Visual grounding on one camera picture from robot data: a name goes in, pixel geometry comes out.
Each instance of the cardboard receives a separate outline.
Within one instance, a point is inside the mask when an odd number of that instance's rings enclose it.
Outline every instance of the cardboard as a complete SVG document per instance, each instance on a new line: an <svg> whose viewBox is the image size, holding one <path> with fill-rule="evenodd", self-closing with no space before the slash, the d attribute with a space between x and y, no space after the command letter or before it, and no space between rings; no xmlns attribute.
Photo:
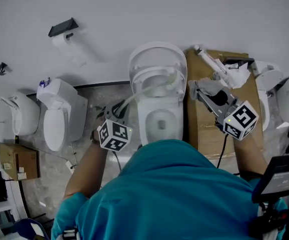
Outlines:
<svg viewBox="0 0 289 240"><path fill-rule="evenodd" d="M207 51L214 59L224 60L225 57L243 57L248 58L247 53L235 53L227 51L208 50ZM187 68L188 68L188 81L199 80L202 78L210 78L213 74L213 69L198 55L194 49L186 52ZM237 89L232 89L232 93L239 97L242 101L249 101L252 107L259 115L259 120L252 130L251 134L257 144L262 150L264 147L262 119L260 111L259 96L256 86L256 81L253 73L246 83ZM208 159L218 159L223 149L225 134L222 133L215 126L215 116L208 111L206 106L198 101L191 100L189 95L189 86L186 88L185 97L186 125L184 128L187 130L186 141L194 148L199 150ZM233 137L228 136L223 158L235 155Z"/></svg>
<svg viewBox="0 0 289 240"><path fill-rule="evenodd" d="M38 157L35 150L18 144L0 143L0 163L14 181L38 178Z"/></svg>

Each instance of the toilet base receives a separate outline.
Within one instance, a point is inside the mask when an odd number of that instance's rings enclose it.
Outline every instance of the toilet base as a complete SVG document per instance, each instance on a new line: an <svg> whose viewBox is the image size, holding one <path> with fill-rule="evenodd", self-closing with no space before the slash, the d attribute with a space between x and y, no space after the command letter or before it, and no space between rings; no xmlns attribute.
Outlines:
<svg viewBox="0 0 289 240"><path fill-rule="evenodd" d="M72 142L79 140L84 133L87 108L88 100L78 95L69 120L69 138Z"/></svg>

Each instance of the black bracket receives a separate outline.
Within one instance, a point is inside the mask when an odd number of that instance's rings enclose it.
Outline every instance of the black bracket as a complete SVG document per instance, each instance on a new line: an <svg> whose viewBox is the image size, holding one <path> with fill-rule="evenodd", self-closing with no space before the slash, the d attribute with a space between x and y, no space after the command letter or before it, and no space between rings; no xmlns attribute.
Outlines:
<svg viewBox="0 0 289 240"><path fill-rule="evenodd" d="M7 67L8 65L1 62L0 64L0 76L4 76L6 74L6 70L5 70L5 67Z"/></svg>
<svg viewBox="0 0 289 240"><path fill-rule="evenodd" d="M66 20L58 25L55 25L55 26L52 26L50 31L49 31L49 34L48 36L50 38L52 37L55 37L55 36L58 36L66 31L69 31L69 30L73 30L73 29L76 29L78 28L78 24L75 22L74 18L71 18L69 20Z"/></svg>

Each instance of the sleeve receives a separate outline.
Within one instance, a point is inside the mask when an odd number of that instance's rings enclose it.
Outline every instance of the sleeve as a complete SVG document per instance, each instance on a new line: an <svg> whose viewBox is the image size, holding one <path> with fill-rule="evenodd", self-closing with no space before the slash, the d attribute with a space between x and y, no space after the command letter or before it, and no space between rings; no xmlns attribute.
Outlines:
<svg viewBox="0 0 289 240"><path fill-rule="evenodd" d="M259 183L260 179L259 178L254 178L252 180L249 180L249 184L251 185L251 187L253 189L255 189L255 187L257 186L257 184Z"/></svg>
<svg viewBox="0 0 289 240"><path fill-rule="evenodd" d="M87 200L82 193L75 193L60 204L51 230L52 240L56 240L65 230L76 226L78 212Z"/></svg>

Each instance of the toilet paper roll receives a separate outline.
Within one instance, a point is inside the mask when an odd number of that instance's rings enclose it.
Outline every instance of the toilet paper roll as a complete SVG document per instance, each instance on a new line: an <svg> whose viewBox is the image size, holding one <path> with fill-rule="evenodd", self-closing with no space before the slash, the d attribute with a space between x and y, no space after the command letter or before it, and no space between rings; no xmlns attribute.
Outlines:
<svg viewBox="0 0 289 240"><path fill-rule="evenodd" d="M78 33L72 34L72 32L66 31L54 36L52 38L52 44L65 54L74 64L82 67L87 63L83 57L83 48L82 45L75 41L75 36L78 35Z"/></svg>

